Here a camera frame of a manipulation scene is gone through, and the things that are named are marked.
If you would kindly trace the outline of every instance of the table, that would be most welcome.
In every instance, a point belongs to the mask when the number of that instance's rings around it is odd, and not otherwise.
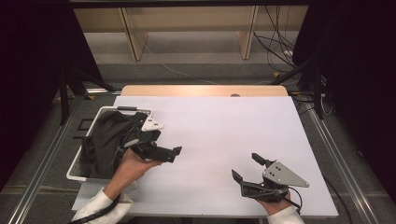
[[[245,97],[229,97],[231,92]],[[262,181],[263,167],[251,159],[252,152],[283,162],[310,183],[308,189],[297,188],[302,216],[338,216],[283,87],[128,86],[114,105],[152,108],[164,124],[159,146],[183,146],[174,163],[150,170],[129,192],[130,216],[264,217],[258,203],[240,195],[231,175],[235,169],[246,181]],[[83,184],[73,209],[97,190]],[[298,203],[295,193],[291,197]]]

